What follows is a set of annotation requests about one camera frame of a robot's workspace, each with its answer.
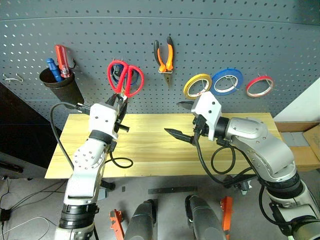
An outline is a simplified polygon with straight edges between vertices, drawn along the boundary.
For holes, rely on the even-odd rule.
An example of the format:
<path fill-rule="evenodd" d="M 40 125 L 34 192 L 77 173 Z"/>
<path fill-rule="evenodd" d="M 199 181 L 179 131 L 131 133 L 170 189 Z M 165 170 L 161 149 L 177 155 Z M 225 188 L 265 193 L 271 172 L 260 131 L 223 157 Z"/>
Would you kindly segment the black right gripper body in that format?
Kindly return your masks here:
<path fill-rule="evenodd" d="M 192 144 L 195 145 L 196 142 L 199 140 L 200 136 L 208 137 L 209 135 L 209 126 L 207 125 L 207 120 L 199 114 L 198 116 L 195 116 L 192 123 L 194 125 L 193 132 L 193 140 Z"/>

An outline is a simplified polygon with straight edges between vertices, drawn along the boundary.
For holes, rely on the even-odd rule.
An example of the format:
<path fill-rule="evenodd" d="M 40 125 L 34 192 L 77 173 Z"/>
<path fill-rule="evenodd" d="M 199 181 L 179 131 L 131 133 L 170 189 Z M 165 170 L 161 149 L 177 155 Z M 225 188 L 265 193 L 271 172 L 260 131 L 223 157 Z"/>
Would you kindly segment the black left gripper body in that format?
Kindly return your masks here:
<path fill-rule="evenodd" d="M 125 126 L 122 124 L 122 121 L 127 113 L 127 103 L 124 103 L 123 106 L 120 107 L 119 114 L 116 118 L 115 124 L 114 124 L 114 132 L 117 133 L 119 130 L 124 130 L 126 132 L 129 132 L 130 128 L 128 126 Z"/>

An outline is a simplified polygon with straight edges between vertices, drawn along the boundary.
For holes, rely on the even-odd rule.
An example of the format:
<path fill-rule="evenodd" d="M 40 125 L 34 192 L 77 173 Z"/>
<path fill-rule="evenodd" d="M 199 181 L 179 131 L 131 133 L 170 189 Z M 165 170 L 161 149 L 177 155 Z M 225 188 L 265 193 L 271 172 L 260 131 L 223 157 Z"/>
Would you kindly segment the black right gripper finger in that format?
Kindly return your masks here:
<path fill-rule="evenodd" d="M 177 102 L 176 105 L 178 107 L 181 107 L 181 108 L 184 108 L 188 111 L 190 111 L 194 105 L 194 101 L 180 101 L 180 102 Z"/>
<path fill-rule="evenodd" d="M 167 133 L 169 133 L 171 136 L 176 138 L 177 140 L 180 140 L 180 141 L 183 141 L 183 142 L 187 142 L 189 144 L 193 143 L 194 137 L 186 135 L 186 134 L 182 133 L 180 130 L 176 130 L 176 129 L 173 129 L 173 128 L 164 128 L 164 130 Z"/>

